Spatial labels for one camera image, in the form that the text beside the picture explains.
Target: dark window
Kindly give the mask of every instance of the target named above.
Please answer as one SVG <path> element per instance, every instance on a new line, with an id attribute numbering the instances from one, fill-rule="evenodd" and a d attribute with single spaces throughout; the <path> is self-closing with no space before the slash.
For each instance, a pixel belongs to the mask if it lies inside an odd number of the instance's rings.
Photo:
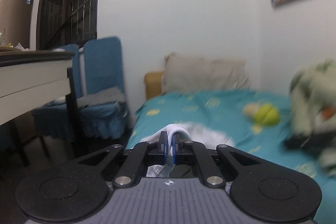
<path id="1" fill-rule="evenodd" d="M 40 0 L 36 34 L 39 50 L 96 38 L 97 0 Z"/>

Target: green plush toy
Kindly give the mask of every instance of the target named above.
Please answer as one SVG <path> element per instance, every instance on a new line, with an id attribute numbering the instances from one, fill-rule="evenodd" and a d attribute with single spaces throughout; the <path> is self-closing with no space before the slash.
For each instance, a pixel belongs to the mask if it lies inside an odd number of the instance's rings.
<path id="1" fill-rule="evenodd" d="M 243 114 L 250 117 L 255 123 L 263 126 L 274 126 L 280 122 L 280 111 L 272 104 L 247 104 Z"/>

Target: brown refrigerator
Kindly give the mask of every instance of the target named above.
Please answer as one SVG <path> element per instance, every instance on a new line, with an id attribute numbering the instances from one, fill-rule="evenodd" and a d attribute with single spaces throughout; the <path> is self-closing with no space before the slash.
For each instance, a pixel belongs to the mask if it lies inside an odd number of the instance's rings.
<path id="1" fill-rule="evenodd" d="M 21 43 L 29 48 L 32 7 L 33 0 L 0 0 L 0 31 L 5 29 L 5 44 Z"/>

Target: bed sheet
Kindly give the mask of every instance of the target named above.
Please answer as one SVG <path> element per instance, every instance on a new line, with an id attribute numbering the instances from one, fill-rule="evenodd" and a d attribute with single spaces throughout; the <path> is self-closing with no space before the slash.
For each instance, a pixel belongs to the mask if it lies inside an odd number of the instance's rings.
<path id="1" fill-rule="evenodd" d="M 274 127 L 253 124 L 241 114 L 243 107 L 251 102 L 274 104 L 281 112 L 280 123 Z M 313 156 L 302 151 L 288 151 L 283 147 L 282 141 L 291 130 L 289 98 L 255 91 L 210 91 L 183 95 L 169 93 L 144 103 L 137 115 L 128 149 L 170 123 L 200 122 L 233 138 L 236 148 L 316 180 L 322 189 L 323 198 L 315 220 L 319 224 L 336 223 L 336 179 L 329 178 Z"/>

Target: gray pillow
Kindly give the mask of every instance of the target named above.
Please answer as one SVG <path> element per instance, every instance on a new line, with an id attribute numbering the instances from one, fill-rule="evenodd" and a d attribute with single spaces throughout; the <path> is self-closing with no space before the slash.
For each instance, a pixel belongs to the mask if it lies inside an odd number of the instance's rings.
<path id="1" fill-rule="evenodd" d="M 175 52 L 165 57 L 162 91 L 188 93 L 201 90 L 248 88 L 245 60 L 188 57 Z"/>

